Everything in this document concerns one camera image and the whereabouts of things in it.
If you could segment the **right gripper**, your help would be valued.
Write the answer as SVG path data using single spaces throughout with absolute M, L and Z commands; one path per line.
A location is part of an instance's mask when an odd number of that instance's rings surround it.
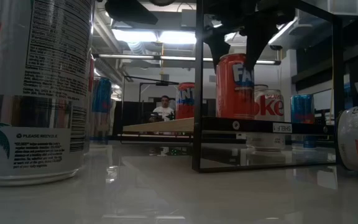
M 277 33 L 277 26 L 295 18 L 290 1 L 281 0 L 209 0 L 204 13 L 221 23 L 203 31 L 203 42 L 211 51 L 214 64 L 229 52 L 225 34 L 239 32 L 247 36 L 246 70 L 253 70 L 265 46 Z

